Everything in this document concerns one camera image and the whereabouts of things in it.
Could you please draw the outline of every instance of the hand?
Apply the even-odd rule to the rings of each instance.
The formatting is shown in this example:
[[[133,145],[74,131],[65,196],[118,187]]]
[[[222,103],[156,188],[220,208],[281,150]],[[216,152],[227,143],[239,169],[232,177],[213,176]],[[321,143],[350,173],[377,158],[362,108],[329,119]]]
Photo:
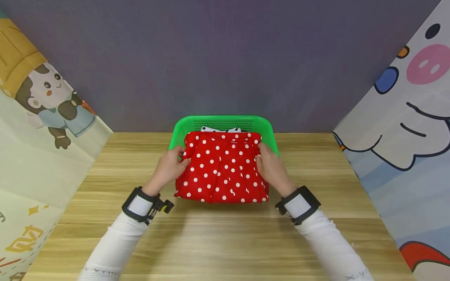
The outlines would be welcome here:
[[[180,162],[178,157],[183,155],[185,149],[177,146],[165,152],[156,165],[155,172],[147,183],[142,187],[142,191],[149,196],[156,196],[161,189],[172,180],[181,176],[186,167],[191,163],[191,159]]]
[[[67,136],[55,137],[55,146],[57,149],[60,147],[67,149],[72,141]]]
[[[261,156],[256,156],[256,166],[259,174],[271,186],[273,186],[282,197],[287,197],[294,192],[297,187],[289,180],[288,172],[281,159],[265,144],[258,144]]]

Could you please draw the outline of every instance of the folded clothing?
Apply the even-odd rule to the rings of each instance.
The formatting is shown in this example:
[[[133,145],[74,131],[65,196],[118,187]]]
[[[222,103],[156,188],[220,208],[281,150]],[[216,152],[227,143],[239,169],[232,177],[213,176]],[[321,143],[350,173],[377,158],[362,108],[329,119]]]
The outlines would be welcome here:
[[[191,163],[176,180],[176,197],[210,203],[268,201],[269,185],[259,175],[258,133],[190,132],[182,160]]]

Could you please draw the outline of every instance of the gray wall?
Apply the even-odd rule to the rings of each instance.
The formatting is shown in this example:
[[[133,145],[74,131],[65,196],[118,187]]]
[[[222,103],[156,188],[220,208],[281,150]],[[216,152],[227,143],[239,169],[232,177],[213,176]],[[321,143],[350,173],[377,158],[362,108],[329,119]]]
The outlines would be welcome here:
[[[439,0],[0,0],[114,131],[257,114],[330,132]]]

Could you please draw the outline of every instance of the cartoon poster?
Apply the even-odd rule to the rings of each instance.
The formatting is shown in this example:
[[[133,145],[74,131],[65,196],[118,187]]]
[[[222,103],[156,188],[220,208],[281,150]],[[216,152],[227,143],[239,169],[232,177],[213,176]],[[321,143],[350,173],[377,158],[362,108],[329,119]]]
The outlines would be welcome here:
[[[450,280],[450,1],[334,134],[420,281]]]
[[[111,130],[0,11],[0,280],[22,280]]]

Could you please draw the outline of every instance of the pink pig nose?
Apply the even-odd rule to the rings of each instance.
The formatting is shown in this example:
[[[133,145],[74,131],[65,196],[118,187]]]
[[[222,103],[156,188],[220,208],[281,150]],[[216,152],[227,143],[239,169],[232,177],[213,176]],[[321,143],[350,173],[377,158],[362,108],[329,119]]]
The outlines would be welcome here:
[[[408,65],[406,78],[412,84],[424,85],[441,78],[450,68],[450,48],[434,44],[423,48]]]

